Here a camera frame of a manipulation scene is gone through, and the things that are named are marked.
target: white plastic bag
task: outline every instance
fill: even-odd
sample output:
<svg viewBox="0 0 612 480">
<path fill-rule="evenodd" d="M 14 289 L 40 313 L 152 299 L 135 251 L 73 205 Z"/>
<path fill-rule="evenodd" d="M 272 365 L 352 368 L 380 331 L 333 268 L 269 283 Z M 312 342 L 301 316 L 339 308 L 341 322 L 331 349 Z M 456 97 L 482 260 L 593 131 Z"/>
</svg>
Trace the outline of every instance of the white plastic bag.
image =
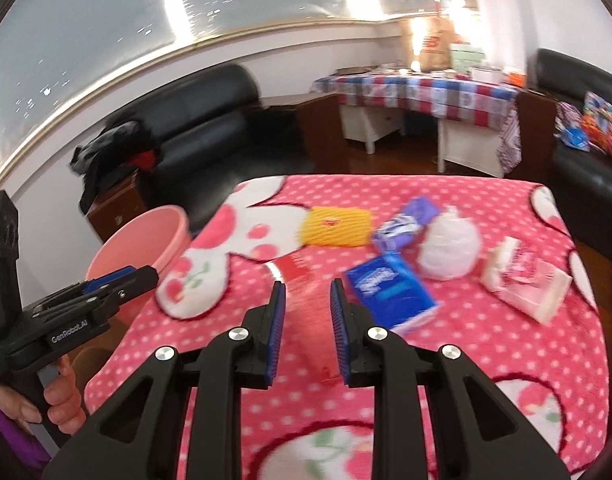
<svg viewBox="0 0 612 480">
<path fill-rule="evenodd" d="M 455 206 L 448 206 L 428 226 L 417 263 L 423 274 L 434 280 L 454 280 L 468 274 L 480 255 L 477 226 L 461 218 Z"/>
</svg>

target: white wall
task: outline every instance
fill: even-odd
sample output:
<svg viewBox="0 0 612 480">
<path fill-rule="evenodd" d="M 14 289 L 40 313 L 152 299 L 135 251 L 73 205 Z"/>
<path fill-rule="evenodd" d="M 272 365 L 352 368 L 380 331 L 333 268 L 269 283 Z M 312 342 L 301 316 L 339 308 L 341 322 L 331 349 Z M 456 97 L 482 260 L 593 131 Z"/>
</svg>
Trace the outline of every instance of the white wall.
<svg viewBox="0 0 612 480">
<path fill-rule="evenodd" d="M 225 43 L 146 70 L 73 114 L 0 186 L 20 214 L 18 272 L 23 303 L 80 281 L 101 242 L 78 210 L 81 179 L 68 170 L 74 147 L 99 133 L 100 121 L 138 96 L 187 73 L 234 60 L 258 81 L 262 96 L 307 93 L 311 83 L 342 66 L 395 62 L 395 24 L 336 25 Z"/>
<path fill-rule="evenodd" d="M 538 48 L 612 73 L 612 16 L 601 0 L 478 0 L 497 65 L 525 67 Z"/>
</svg>

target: pink package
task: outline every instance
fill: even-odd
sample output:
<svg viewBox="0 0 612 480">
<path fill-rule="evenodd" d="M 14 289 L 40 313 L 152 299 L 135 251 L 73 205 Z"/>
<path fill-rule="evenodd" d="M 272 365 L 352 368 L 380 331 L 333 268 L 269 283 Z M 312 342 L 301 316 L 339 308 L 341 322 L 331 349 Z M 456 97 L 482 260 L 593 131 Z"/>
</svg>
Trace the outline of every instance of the pink package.
<svg viewBox="0 0 612 480">
<path fill-rule="evenodd" d="M 322 384 L 341 380 L 330 314 L 330 282 L 317 279 L 298 251 L 266 263 L 286 285 L 286 316 L 299 334 L 311 370 Z"/>
<path fill-rule="evenodd" d="M 481 276 L 487 290 L 542 324 L 555 316 L 571 281 L 537 249 L 509 236 L 490 254 Z"/>
</svg>

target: purple package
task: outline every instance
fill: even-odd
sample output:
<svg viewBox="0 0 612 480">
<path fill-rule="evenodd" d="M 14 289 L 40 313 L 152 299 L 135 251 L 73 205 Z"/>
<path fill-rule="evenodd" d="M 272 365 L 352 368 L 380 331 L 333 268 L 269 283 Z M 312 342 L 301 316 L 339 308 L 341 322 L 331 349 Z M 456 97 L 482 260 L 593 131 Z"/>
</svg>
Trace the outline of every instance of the purple package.
<svg viewBox="0 0 612 480">
<path fill-rule="evenodd" d="M 398 251 L 411 243 L 438 214 L 439 208 L 425 196 L 414 198 L 374 232 L 372 243 L 382 253 Z"/>
</svg>

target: metal bolt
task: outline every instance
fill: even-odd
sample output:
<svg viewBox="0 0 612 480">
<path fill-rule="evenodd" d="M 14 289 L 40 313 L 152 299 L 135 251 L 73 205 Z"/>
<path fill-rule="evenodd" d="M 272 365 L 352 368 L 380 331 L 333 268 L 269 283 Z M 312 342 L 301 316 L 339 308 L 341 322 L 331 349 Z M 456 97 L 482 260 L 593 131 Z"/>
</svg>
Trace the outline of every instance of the metal bolt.
<svg viewBox="0 0 612 480">
<path fill-rule="evenodd" d="M 230 337 L 233 341 L 243 341 L 248 337 L 249 332 L 242 326 L 238 326 L 237 328 L 233 328 L 230 332 L 228 332 L 228 337 Z"/>
<path fill-rule="evenodd" d="M 155 351 L 155 357 L 160 361 L 168 361 L 175 357 L 175 349 L 171 346 L 162 346 Z"/>
<path fill-rule="evenodd" d="M 371 339 L 376 339 L 377 341 L 381 341 L 382 339 L 385 339 L 387 335 L 388 335 L 388 330 L 380 326 L 374 326 L 368 329 L 368 337 Z"/>
<path fill-rule="evenodd" d="M 448 359 L 457 359 L 462 355 L 462 351 L 455 345 L 446 345 L 441 349 L 441 353 Z"/>
</svg>

